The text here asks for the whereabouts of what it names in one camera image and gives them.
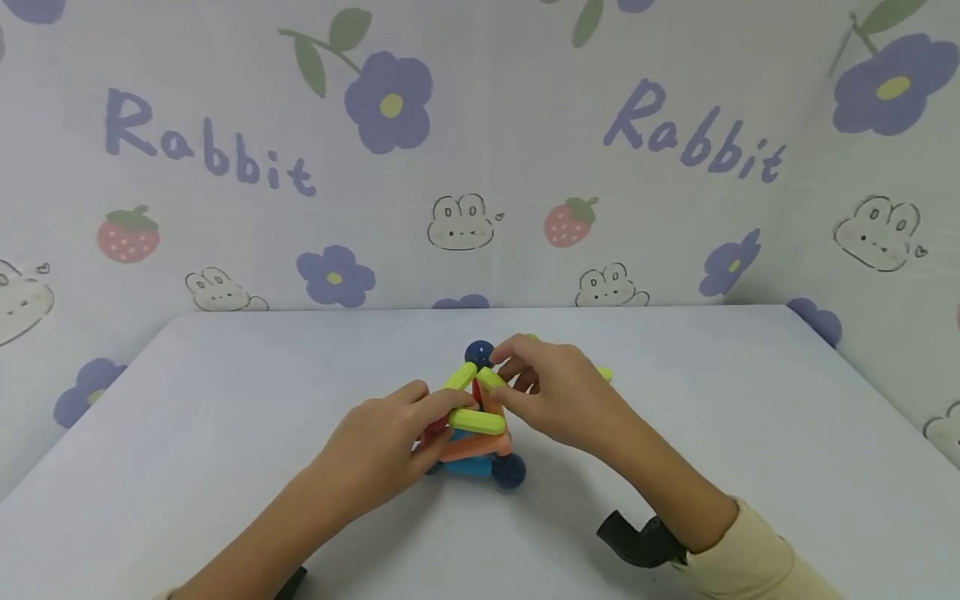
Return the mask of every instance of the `wrist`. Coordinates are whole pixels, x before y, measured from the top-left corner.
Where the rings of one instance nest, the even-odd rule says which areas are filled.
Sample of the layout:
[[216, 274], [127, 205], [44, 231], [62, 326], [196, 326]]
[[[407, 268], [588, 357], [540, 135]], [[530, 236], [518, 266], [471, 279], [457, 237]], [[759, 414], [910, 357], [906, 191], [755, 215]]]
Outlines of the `wrist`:
[[276, 497], [277, 510], [303, 533], [325, 543], [356, 519], [350, 506], [329, 486], [318, 487], [315, 478], [303, 472], [294, 477]]
[[637, 414], [624, 416], [601, 428], [602, 437], [594, 444], [593, 456], [623, 475], [623, 470], [644, 454], [654, 430]]

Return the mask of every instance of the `sleeve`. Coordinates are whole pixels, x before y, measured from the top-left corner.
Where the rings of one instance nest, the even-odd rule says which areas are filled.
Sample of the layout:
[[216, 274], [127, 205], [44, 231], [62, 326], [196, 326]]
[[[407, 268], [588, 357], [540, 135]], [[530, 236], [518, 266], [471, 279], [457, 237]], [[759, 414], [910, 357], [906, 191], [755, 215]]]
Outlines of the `sleeve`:
[[694, 589], [723, 600], [839, 600], [839, 592], [799, 557], [746, 502], [720, 543], [673, 564]]

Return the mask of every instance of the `white table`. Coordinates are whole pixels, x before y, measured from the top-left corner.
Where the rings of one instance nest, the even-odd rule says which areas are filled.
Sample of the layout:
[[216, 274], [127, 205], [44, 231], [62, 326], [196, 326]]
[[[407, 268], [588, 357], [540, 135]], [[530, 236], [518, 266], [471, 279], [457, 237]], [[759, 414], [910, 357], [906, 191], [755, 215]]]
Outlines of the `white table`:
[[[231, 540], [355, 402], [441, 385], [474, 339], [575, 343], [850, 598], [960, 597], [960, 473], [783, 307], [193, 314], [172, 321], [0, 504], [3, 597], [146, 598]], [[594, 531], [652, 516], [511, 419], [528, 477], [437, 476], [307, 564], [302, 598], [677, 598]]]

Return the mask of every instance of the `left hand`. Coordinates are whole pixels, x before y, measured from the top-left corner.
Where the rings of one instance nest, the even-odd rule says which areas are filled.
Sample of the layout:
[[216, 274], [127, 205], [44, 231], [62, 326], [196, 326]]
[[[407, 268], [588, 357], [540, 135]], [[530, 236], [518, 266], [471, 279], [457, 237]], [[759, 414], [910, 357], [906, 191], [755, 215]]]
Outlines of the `left hand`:
[[306, 494], [307, 506], [324, 511], [324, 519], [345, 527], [410, 488], [440, 460], [452, 428], [426, 447], [411, 450], [414, 442], [433, 421], [472, 404], [469, 394], [456, 390], [430, 394], [419, 380], [366, 400], [340, 421], [291, 486]]

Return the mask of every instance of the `strawberry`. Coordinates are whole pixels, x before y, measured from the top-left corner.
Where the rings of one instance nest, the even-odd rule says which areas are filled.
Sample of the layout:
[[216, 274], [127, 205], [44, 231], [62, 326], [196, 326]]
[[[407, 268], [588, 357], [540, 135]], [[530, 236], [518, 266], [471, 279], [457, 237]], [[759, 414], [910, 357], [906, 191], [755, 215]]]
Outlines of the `strawberry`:
[[140, 262], [160, 245], [159, 226], [144, 213], [146, 206], [134, 210], [114, 210], [97, 231], [97, 246], [107, 258], [117, 262]]
[[596, 215], [593, 205], [597, 198], [569, 198], [566, 203], [554, 206], [543, 222], [543, 234], [546, 241], [557, 248], [569, 248], [587, 237]]

